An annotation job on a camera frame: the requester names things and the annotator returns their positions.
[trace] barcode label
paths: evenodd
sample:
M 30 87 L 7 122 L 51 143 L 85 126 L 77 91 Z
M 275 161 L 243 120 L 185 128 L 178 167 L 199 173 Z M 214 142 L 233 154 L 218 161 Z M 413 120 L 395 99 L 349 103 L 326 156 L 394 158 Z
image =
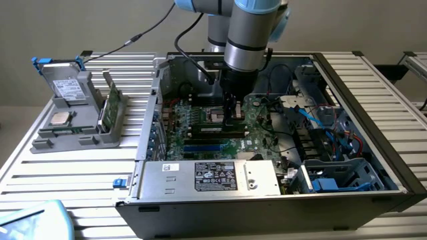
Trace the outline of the barcode label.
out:
M 77 79 L 70 80 L 56 80 L 54 81 L 56 89 L 62 95 L 62 97 L 67 101 L 85 100 L 86 94 L 82 91 L 79 82 Z

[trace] robotic arm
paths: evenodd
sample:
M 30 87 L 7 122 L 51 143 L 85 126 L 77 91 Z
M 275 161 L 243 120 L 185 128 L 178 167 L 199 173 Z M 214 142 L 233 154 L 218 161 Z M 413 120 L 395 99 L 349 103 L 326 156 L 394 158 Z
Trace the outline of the robotic arm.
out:
M 227 68 L 222 70 L 219 84 L 227 112 L 254 91 L 267 43 L 279 40 L 286 28 L 289 1 L 175 0 L 175 3 L 185 10 L 210 14 L 206 49 L 225 52 Z

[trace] metal workbench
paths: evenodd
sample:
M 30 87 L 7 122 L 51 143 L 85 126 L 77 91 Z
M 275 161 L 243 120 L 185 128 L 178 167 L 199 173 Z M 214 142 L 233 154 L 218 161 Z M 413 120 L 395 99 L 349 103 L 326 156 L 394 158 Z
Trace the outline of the metal workbench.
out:
M 363 56 L 355 56 L 351 52 L 323 54 L 395 150 L 427 186 L 426 117 Z M 138 239 L 113 206 L 111 198 L 125 197 L 129 191 L 114 190 L 113 181 L 134 171 L 154 80 L 154 58 L 154 53 L 117 53 L 87 64 L 87 69 L 94 73 L 95 87 L 107 91 L 102 69 L 110 68 L 117 86 L 130 96 L 119 148 L 31 154 L 32 139 L 52 108 L 52 103 L 47 104 L 0 170 L 0 216 L 44 200 L 60 199 L 74 219 L 79 239 Z M 382 215 L 357 231 L 242 236 L 234 239 L 426 240 L 427 200 L 402 213 Z
M 398 64 L 405 65 L 427 83 L 427 52 L 406 51 Z

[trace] white wall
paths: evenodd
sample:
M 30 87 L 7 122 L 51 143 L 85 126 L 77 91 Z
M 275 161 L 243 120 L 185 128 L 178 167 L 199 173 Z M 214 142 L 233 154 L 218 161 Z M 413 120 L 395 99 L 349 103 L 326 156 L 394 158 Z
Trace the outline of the white wall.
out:
M 147 29 L 173 0 L 3 0 L 0 2 L 0 105 L 43 106 L 51 90 L 31 58 L 73 58 L 82 50 L 109 51 Z M 397 63 L 402 51 L 427 51 L 426 0 L 291 0 L 293 15 L 277 51 L 361 50 L 374 63 Z M 175 9 L 127 52 L 174 51 L 174 39 L 197 15 Z M 182 39 L 199 51 L 207 19 Z M 427 84 L 405 91 L 426 97 Z

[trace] blue latch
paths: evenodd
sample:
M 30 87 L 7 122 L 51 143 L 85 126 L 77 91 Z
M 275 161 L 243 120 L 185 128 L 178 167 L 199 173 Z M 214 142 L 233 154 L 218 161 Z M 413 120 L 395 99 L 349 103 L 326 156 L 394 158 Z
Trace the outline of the blue latch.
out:
M 318 178 L 311 182 L 311 184 L 317 193 L 365 192 L 371 188 L 370 182 L 355 187 L 339 187 L 334 178 Z
M 39 60 L 39 64 L 50 64 L 50 63 L 52 63 L 52 58 L 40 58 L 40 60 Z
M 114 180 L 113 188 L 114 189 L 126 189 L 127 188 L 127 180 L 122 179 L 122 178 L 118 178 L 117 180 Z
M 40 70 L 40 68 L 39 68 L 38 58 L 34 57 L 34 58 L 31 59 L 31 61 L 32 61 L 32 65 L 34 65 L 35 69 L 38 70 L 38 73 L 43 76 L 42 70 Z
M 83 62 L 83 59 L 82 59 L 79 56 L 77 56 L 77 57 L 75 57 L 75 61 L 77 61 L 77 63 L 79 64 L 81 70 L 82 70 L 82 71 L 86 71 L 87 68 L 86 68 L 86 64 L 85 64 L 85 62 Z

